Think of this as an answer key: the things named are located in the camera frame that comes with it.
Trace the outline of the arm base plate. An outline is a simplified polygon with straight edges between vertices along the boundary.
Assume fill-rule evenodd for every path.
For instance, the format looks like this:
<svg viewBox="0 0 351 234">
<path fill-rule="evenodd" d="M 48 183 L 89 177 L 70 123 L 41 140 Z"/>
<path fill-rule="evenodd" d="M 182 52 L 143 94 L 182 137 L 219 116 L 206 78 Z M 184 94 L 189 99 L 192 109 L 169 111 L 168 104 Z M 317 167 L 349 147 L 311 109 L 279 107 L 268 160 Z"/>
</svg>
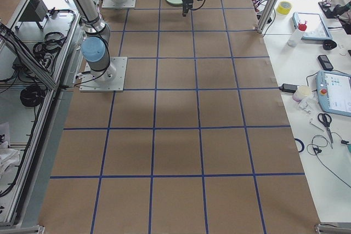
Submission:
<svg viewBox="0 0 351 234">
<path fill-rule="evenodd" d="M 111 57 L 110 66 L 101 76 L 102 72 L 92 71 L 83 75 L 80 85 L 81 92 L 122 92 L 126 77 L 128 58 L 126 56 Z"/>
<path fill-rule="evenodd" d="M 136 0 L 104 0 L 103 9 L 130 9 L 135 8 Z"/>
</svg>

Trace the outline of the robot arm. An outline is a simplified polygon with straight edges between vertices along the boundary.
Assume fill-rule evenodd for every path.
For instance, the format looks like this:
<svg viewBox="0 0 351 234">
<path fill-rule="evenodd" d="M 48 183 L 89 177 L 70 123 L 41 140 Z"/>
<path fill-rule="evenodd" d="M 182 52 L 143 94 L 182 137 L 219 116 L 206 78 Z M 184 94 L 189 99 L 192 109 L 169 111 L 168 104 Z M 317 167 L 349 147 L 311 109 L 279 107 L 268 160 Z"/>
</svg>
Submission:
<svg viewBox="0 0 351 234">
<path fill-rule="evenodd" d="M 73 0 L 83 21 L 87 39 L 82 54 L 90 67 L 91 81 L 110 80 L 115 70 L 109 53 L 110 28 L 93 0 Z"/>
</svg>

